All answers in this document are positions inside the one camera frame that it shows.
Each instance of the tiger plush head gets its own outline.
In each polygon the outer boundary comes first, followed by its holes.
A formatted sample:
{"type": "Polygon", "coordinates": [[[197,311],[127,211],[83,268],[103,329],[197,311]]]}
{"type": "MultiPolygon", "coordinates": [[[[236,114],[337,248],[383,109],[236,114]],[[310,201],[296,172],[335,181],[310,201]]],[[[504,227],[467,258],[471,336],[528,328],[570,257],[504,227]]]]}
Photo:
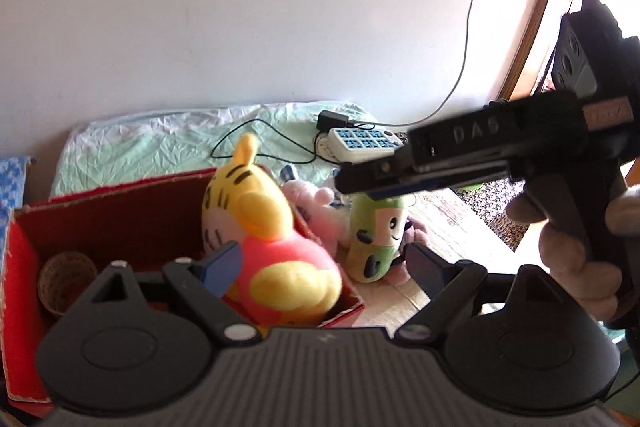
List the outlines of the tiger plush head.
{"type": "Polygon", "coordinates": [[[275,181],[254,164],[258,139],[244,134],[233,159],[212,177],[202,202],[202,235],[207,253],[247,237],[277,241],[293,230],[293,214],[275,181]]]}

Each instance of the white cable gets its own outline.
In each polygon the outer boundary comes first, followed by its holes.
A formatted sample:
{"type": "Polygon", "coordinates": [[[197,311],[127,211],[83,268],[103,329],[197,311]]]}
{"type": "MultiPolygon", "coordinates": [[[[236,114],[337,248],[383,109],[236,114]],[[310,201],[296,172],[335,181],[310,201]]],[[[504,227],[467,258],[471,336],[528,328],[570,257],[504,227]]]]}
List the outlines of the white cable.
{"type": "Polygon", "coordinates": [[[429,116],[426,116],[425,118],[422,118],[421,120],[418,120],[418,121],[415,121],[415,122],[409,122],[409,123],[380,123],[380,122],[369,122],[369,121],[362,121],[362,120],[351,121],[350,123],[353,123],[355,125],[375,125],[375,126],[396,127],[396,128],[397,127],[408,127],[408,126],[412,126],[412,125],[420,125],[421,123],[424,123],[427,120],[430,120],[436,114],[438,114],[440,112],[440,110],[444,107],[444,105],[447,102],[449,102],[449,99],[453,95],[454,91],[458,88],[458,84],[460,83],[460,80],[462,79],[462,74],[465,72],[466,52],[468,51],[468,46],[469,46],[469,19],[471,17],[471,9],[472,9],[473,5],[474,5],[474,0],[469,1],[469,9],[466,12],[465,49],[464,49],[464,52],[463,52],[463,55],[462,55],[462,67],[460,68],[460,74],[458,75],[458,78],[456,79],[455,83],[453,84],[453,87],[449,91],[449,94],[445,97],[445,99],[442,101],[442,103],[438,106],[438,108],[435,111],[433,111],[429,116]]]}

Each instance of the ribbed black surface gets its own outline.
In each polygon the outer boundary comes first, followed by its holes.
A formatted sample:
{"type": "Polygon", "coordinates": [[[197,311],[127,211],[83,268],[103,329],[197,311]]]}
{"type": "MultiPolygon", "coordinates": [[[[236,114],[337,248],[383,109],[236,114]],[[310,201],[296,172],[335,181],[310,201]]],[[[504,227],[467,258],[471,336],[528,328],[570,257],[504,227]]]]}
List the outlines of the ribbed black surface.
{"type": "Polygon", "coordinates": [[[460,393],[435,357],[391,344],[382,329],[274,330],[225,351],[189,396],[147,415],[89,419],[57,411],[46,427],[613,427],[593,407],[571,416],[496,412],[460,393]]]}

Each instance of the plush toy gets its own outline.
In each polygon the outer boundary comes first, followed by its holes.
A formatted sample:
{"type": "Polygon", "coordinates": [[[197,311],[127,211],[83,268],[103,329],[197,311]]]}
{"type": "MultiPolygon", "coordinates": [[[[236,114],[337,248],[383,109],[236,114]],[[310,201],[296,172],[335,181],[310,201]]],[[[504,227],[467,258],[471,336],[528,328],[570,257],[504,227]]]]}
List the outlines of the plush toy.
{"type": "Polygon", "coordinates": [[[284,194],[254,165],[257,147],[257,137],[245,134],[212,177],[202,204],[204,248],[241,245],[241,273],[228,296],[258,325],[316,326],[340,296],[340,271],[323,247],[294,229],[284,194]]]}
{"type": "Polygon", "coordinates": [[[282,191],[311,232],[320,238],[326,251],[335,258],[338,244],[345,246],[349,242],[348,209],[330,206],[335,195],[328,187],[317,188],[313,183],[291,180],[282,186],[282,191]]]}
{"type": "Polygon", "coordinates": [[[409,216],[406,218],[406,224],[404,225],[404,234],[402,235],[402,241],[400,242],[400,248],[391,261],[391,268],[385,274],[385,281],[391,286],[398,286],[404,284],[411,276],[406,269],[406,261],[404,260],[404,249],[411,243],[420,243],[427,245],[427,227],[417,217],[409,216]]]}
{"type": "Polygon", "coordinates": [[[377,281],[389,270],[404,233],[405,199],[374,201],[364,193],[351,199],[351,248],[344,269],[352,279],[377,281]]]}

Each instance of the tiger plush ear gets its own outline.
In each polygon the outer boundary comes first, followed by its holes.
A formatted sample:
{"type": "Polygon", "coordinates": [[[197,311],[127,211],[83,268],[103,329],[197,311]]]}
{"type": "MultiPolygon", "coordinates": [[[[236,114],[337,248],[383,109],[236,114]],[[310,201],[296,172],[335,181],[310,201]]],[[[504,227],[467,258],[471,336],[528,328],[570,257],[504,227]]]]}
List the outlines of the tiger plush ear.
{"type": "Polygon", "coordinates": [[[234,151],[234,162],[241,165],[251,165],[258,153],[258,138],[255,134],[243,134],[238,140],[234,151]]]}

